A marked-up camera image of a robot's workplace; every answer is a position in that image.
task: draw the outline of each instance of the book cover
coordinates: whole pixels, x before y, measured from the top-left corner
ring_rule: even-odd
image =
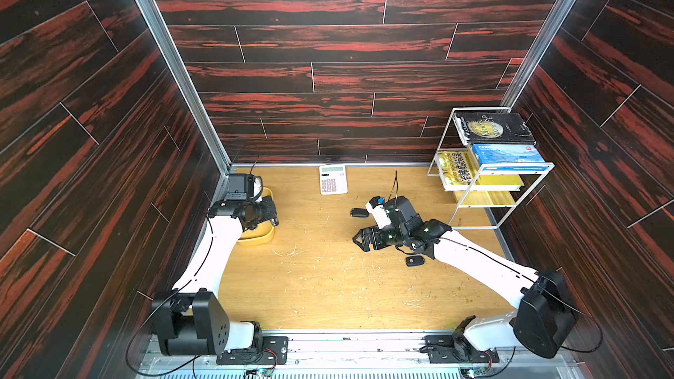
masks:
[[[544,163],[545,160],[538,153],[538,150],[532,145],[517,144],[517,145],[495,145],[495,144],[475,144],[470,150],[473,152],[479,164],[495,164],[495,163],[531,163],[527,167],[498,167],[494,169],[503,171],[513,170],[528,170],[530,172],[542,172],[546,169],[543,165],[536,165],[536,163]]]
[[[464,145],[471,144],[536,144],[517,113],[454,114],[454,124]]]
[[[466,190],[477,174],[479,165],[470,151],[444,151],[438,154],[438,165],[444,176],[445,190]],[[524,183],[517,175],[480,175],[471,190],[512,191]]]

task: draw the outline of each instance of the blue book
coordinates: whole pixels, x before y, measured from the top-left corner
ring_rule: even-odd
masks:
[[[544,170],[545,166],[535,165],[545,160],[533,145],[506,145],[506,144],[475,144],[471,148],[477,162],[480,164],[497,163],[533,163],[527,167],[532,171]],[[510,167],[512,170],[521,170],[521,167]]]

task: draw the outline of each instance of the black key fob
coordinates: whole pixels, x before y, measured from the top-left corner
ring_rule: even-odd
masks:
[[[419,266],[423,265],[425,262],[425,259],[421,255],[415,255],[413,257],[406,257],[405,258],[405,263],[407,266]]]
[[[357,218],[367,218],[370,216],[370,213],[367,212],[365,208],[353,208],[351,210],[351,216]]]

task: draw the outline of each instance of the wooden floor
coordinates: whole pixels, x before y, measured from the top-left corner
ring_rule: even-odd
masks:
[[[447,222],[456,202],[425,167],[398,168],[400,196],[424,221]],[[453,328],[467,316],[512,309],[498,294],[463,272],[426,259],[409,268],[395,248],[363,252],[351,239],[374,225],[352,218],[372,196],[387,197],[394,168],[349,167],[349,193],[322,196],[316,167],[262,167],[278,209],[275,238],[236,246],[224,271],[220,302],[230,318],[257,320],[265,329]],[[485,225],[483,210],[467,210],[456,225]],[[469,240],[503,254],[492,231],[464,232]]]

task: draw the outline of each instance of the wire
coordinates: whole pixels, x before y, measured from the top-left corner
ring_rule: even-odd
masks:
[[[276,353],[274,353],[274,351],[269,350],[268,348],[265,348],[265,349],[262,350],[262,352],[265,352],[265,351],[274,355],[274,366],[272,366],[272,371],[270,373],[270,374],[272,374],[272,373],[274,373],[274,370],[276,369],[276,365],[278,364],[278,356],[276,355]]]
[[[255,147],[255,148],[257,148],[257,158],[259,158],[259,147],[257,146],[257,144],[254,144],[254,143],[252,143],[252,142],[249,142],[248,144],[243,145],[241,148],[239,148],[239,150],[237,151],[237,153],[234,154],[234,158],[232,158],[232,164],[234,164],[234,161],[237,160],[237,157],[239,156],[239,153],[240,153],[241,151],[243,151],[244,148],[248,148],[248,147]]]
[[[154,315],[154,313],[155,313],[157,310],[159,310],[159,307],[164,306],[164,303],[166,303],[169,299],[172,299],[173,296],[176,295],[176,294],[178,294],[183,288],[187,287],[187,285],[190,284],[190,282],[192,282],[192,280],[189,280],[188,282],[186,282],[185,285],[183,285],[182,287],[180,287],[178,290],[176,290],[175,292],[173,292],[169,297],[165,298],[164,301],[162,301],[161,303],[159,303],[159,305],[158,305],[154,310],[152,310],[152,312],[147,316],[147,318],[143,321],[143,323],[140,324],[140,326],[139,326],[138,329],[136,330],[136,333],[134,333],[133,336],[131,337],[131,339],[129,340],[129,345],[127,345],[127,350],[126,350],[126,352],[124,353],[124,361],[126,361],[127,366],[129,366],[129,368],[131,369],[131,371],[132,371],[133,373],[139,374],[139,375],[141,375],[141,376],[146,376],[146,377],[148,377],[148,378],[158,378],[159,376],[164,376],[164,375],[167,375],[167,374],[169,374],[169,373],[173,373],[173,372],[175,372],[175,371],[177,371],[177,370],[180,370],[182,367],[187,366],[187,365],[190,364],[192,361],[194,361],[194,360],[196,360],[197,358],[200,357],[200,356],[196,356],[195,358],[186,361],[185,363],[183,363],[183,364],[181,364],[180,366],[174,368],[173,370],[169,370],[168,372],[158,373],[158,374],[141,373],[141,372],[137,371],[136,369],[134,369],[133,366],[131,365],[131,363],[129,362],[129,350],[131,349],[131,343],[133,342],[134,339],[136,339],[136,337],[138,336],[138,333],[139,333],[140,330],[143,328],[143,326],[145,326],[145,324],[147,323],[147,321],[150,320],[150,319],[152,318],[152,315]]]
[[[550,278],[548,278],[548,277],[544,277],[544,276],[541,275],[541,274],[538,274],[538,276],[539,276],[540,278],[545,278],[547,281],[552,282],[552,280],[551,280]],[[599,322],[597,322],[597,320],[596,320],[595,318],[593,318],[592,316],[590,316],[590,315],[588,315],[588,314],[586,314],[586,313],[584,313],[584,312],[581,312],[580,310],[576,309],[576,308],[573,307],[573,306],[570,306],[569,304],[567,304],[567,303],[564,302],[564,301],[561,301],[561,299],[558,299],[556,295],[554,295],[554,294],[552,294],[550,291],[544,289],[543,287],[541,287],[541,286],[540,286],[539,284],[537,284],[536,282],[534,282],[534,284],[535,284],[535,285],[538,285],[538,288],[540,288],[541,290],[543,290],[543,291],[545,291],[546,293],[548,293],[553,299],[557,300],[558,302],[560,302],[560,303],[563,304],[564,306],[568,307],[568,308],[571,309],[571,310],[575,310],[576,312],[580,313],[581,315],[585,316],[586,318],[592,320],[592,321],[594,322],[594,324],[596,325],[596,328],[599,330],[599,341],[598,341],[597,344],[594,346],[594,348],[591,349],[591,350],[577,350],[577,349],[574,349],[574,348],[564,347],[563,345],[560,345],[560,348],[563,348],[564,350],[573,351],[573,352],[575,352],[575,353],[594,353],[594,351],[599,350],[599,348],[601,347],[602,343],[604,342],[604,331],[602,330],[601,325],[599,324]]]
[[[393,188],[396,188],[396,203],[398,203],[398,170],[396,170],[396,178],[393,180],[393,186],[391,186],[391,192],[388,194],[388,199],[386,202],[391,200],[391,195],[393,194]]]
[[[510,362],[512,361],[513,358],[515,358],[515,347],[512,348],[512,354],[510,355],[510,358],[509,358],[509,360],[508,360],[508,363],[505,364],[505,366],[503,367],[503,369],[499,370],[498,372],[496,372],[496,373],[494,373],[494,374],[490,374],[490,375],[486,375],[486,376],[476,376],[476,377],[477,377],[477,378],[493,378],[494,376],[496,376],[496,375],[498,375],[498,374],[501,374],[505,369],[508,368],[508,366],[510,366]]]
[[[491,365],[494,363],[494,359],[491,358],[491,354],[489,354],[488,351],[483,351],[483,353],[486,354],[487,356],[489,356],[489,366],[487,366],[487,369],[484,371],[484,373],[487,373],[489,371],[489,369],[491,369]]]
[[[213,227],[211,227],[211,244],[208,245],[208,251],[206,252],[206,256],[204,257],[204,260],[201,262],[201,265],[199,265],[199,269],[197,272],[192,275],[192,277],[196,277],[199,271],[201,270],[201,267],[206,263],[206,260],[208,259],[208,254],[210,253],[211,248],[213,247]]]
[[[568,307],[569,309],[574,310],[575,312],[580,313],[581,315],[585,316],[586,318],[589,318],[590,320],[592,320],[592,321],[594,322],[594,324],[596,325],[596,328],[599,330],[599,341],[598,341],[597,344],[594,346],[594,348],[591,349],[591,350],[578,350],[578,349],[574,349],[574,348],[564,347],[563,345],[560,345],[560,348],[563,348],[564,350],[573,351],[573,352],[576,352],[576,353],[594,353],[594,351],[598,350],[598,349],[601,347],[602,343],[604,342],[604,331],[602,330],[601,325],[599,324],[599,322],[597,322],[597,320],[594,319],[592,316],[590,316],[590,315],[588,315],[588,314],[586,314],[586,313],[584,313],[584,312],[581,312],[580,310],[576,309],[575,307],[569,305],[568,303],[566,303],[566,302],[563,301],[562,299],[559,299],[556,295],[552,294],[550,291],[548,291],[548,290],[546,290],[545,288],[543,288],[540,284],[538,284],[537,282],[535,282],[535,281],[532,280],[531,278],[527,277],[527,275],[524,275],[524,274],[522,274],[522,273],[519,273],[518,271],[516,271],[515,269],[513,269],[511,266],[508,266],[508,265],[506,265],[506,264],[504,264],[504,263],[502,263],[502,262],[499,262],[498,260],[496,260],[496,259],[494,259],[493,257],[489,256],[488,254],[486,254],[486,253],[484,253],[484,252],[482,252],[482,251],[480,251],[480,250],[478,250],[478,249],[476,249],[476,248],[473,248],[473,247],[471,247],[471,246],[467,246],[467,245],[465,245],[465,244],[463,244],[463,243],[459,243],[458,241],[454,241],[454,240],[452,240],[452,239],[448,239],[448,238],[444,238],[444,237],[440,237],[439,239],[448,240],[448,241],[451,241],[452,243],[456,243],[456,244],[458,244],[458,245],[460,245],[460,246],[463,246],[463,247],[466,247],[466,248],[468,248],[468,249],[475,250],[476,252],[481,253],[482,255],[484,255],[484,256],[488,257],[489,259],[493,260],[493,261],[496,262],[497,264],[503,265],[503,266],[505,266],[506,268],[510,269],[510,271],[513,271],[514,273],[516,273],[516,274],[518,274],[518,275],[521,275],[523,278],[525,278],[525,279],[531,281],[532,284],[534,284],[535,286],[537,286],[539,289],[541,289],[542,291],[544,291],[545,293],[547,293],[548,295],[550,295],[550,297],[552,297],[553,299],[557,300],[558,302],[560,302],[560,303],[563,304],[564,306],[566,306],[566,307]],[[545,278],[547,281],[554,282],[554,281],[552,281],[550,278],[545,277],[545,276],[543,276],[543,275],[541,275],[541,274],[538,274],[538,276],[539,276],[540,278]]]
[[[195,361],[196,359],[200,358],[200,357],[201,357],[201,356],[198,355],[197,357],[195,357],[195,358],[192,359],[192,376],[194,376],[194,379],[197,379],[197,372],[194,371],[194,361]]]
[[[253,174],[253,169],[255,168],[255,164],[257,164],[257,160],[259,160],[259,148],[257,149],[257,158],[253,162],[253,165],[251,165],[251,171],[248,174]]]

